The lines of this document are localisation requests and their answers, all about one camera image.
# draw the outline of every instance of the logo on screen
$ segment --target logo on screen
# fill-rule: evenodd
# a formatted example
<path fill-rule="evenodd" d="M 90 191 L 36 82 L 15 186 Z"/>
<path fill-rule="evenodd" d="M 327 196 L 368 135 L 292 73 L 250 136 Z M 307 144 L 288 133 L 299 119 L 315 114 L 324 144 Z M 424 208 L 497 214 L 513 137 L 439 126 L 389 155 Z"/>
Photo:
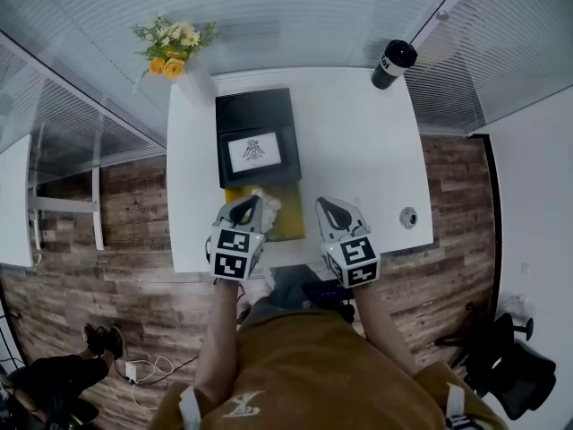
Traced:
<path fill-rule="evenodd" d="M 264 150 L 259 146 L 259 141 L 251 139 L 247 141 L 247 149 L 243 153 L 243 158 L 250 161 L 251 159 L 258 159 L 263 154 Z"/>

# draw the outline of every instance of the white logo on shirt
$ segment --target white logo on shirt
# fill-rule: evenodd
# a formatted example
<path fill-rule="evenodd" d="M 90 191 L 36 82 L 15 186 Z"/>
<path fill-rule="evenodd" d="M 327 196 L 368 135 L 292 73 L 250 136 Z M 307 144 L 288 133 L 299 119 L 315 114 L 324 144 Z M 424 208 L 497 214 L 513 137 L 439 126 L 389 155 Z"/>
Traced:
<path fill-rule="evenodd" d="M 242 393 L 229 399 L 237 406 L 230 413 L 225 414 L 223 417 L 249 417 L 256 416 L 261 411 L 259 408 L 253 408 L 252 406 L 247 406 L 249 401 L 256 397 L 262 391 L 248 391 L 247 393 Z"/>

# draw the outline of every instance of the person's arm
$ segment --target person's arm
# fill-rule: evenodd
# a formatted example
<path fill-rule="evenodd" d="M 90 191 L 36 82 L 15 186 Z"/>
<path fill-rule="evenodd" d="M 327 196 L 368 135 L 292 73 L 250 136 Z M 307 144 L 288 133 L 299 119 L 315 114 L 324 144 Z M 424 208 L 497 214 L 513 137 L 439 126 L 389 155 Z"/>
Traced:
<path fill-rule="evenodd" d="M 366 339 L 406 374 L 416 374 L 420 368 L 374 287 L 362 285 L 353 291 Z"/>
<path fill-rule="evenodd" d="M 209 324 L 193 388 L 214 406 L 227 401 L 236 378 L 236 299 L 239 284 L 220 280 L 215 286 Z"/>

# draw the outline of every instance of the wooden floor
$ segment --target wooden floor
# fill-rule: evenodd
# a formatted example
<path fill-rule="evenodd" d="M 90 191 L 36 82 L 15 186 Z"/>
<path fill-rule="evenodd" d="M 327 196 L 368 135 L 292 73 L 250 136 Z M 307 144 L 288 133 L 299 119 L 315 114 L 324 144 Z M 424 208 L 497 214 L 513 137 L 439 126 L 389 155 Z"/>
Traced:
<path fill-rule="evenodd" d="M 466 321 L 467 303 L 489 303 L 494 225 L 482 141 L 423 137 L 423 152 L 434 243 L 384 256 L 376 285 L 417 360 L 427 364 L 455 355 L 455 349 L 438 349 L 433 342 Z M 89 215 L 46 215 L 40 265 L 33 271 L 0 270 L 11 312 L 20 315 L 13 324 L 30 361 L 82 350 L 84 323 L 118 323 L 131 359 L 165 355 L 177 366 L 199 352 L 213 286 L 208 276 L 173 272 L 165 171 L 164 158 L 102 171 L 104 253 L 95 251 Z M 84 199 L 89 193 L 90 178 L 77 176 L 48 186 L 45 195 Z M 264 280 L 249 283 L 248 297 L 254 299 Z M 123 372 L 124 364 L 118 368 Z M 190 364 L 172 379 L 191 381 L 193 369 Z M 155 406 L 168 382 L 137 388 L 136 398 Z M 137 408 L 131 393 L 112 372 L 84 397 L 100 408 L 99 427 L 144 428 L 153 411 Z"/>

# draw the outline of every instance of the white table leg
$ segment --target white table leg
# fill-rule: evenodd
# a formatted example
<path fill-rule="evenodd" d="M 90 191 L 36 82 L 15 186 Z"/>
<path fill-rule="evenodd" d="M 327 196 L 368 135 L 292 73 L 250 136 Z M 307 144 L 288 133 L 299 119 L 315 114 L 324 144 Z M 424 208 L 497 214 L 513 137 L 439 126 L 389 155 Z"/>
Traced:
<path fill-rule="evenodd" d="M 96 248 L 104 249 L 104 234 L 101 227 L 101 202 L 99 198 L 99 167 L 91 170 L 91 200 L 93 203 L 93 233 Z"/>
<path fill-rule="evenodd" d="M 55 199 L 41 197 L 34 194 L 28 197 L 28 208 L 34 211 L 34 236 L 36 247 L 40 249 L 38 211 L 65 211 L 73 213 L 91 213 L 93 215 L 93 234 L 96 239 L 96 248 L 104 250 L 104 235 L 101 227 L 101 202 L 99 196 L 99 167 L 91 170 L 91 202 L 72 201 L 69 199 Z"/>
<path fill-rule="evenodd" d="M 32 224 L 34 226 L 34 242 L 36 242 L 36 250 L 41 250 L 42 239 L 39 235 L 39 211 L 36 209 L 32 211 Z"/>

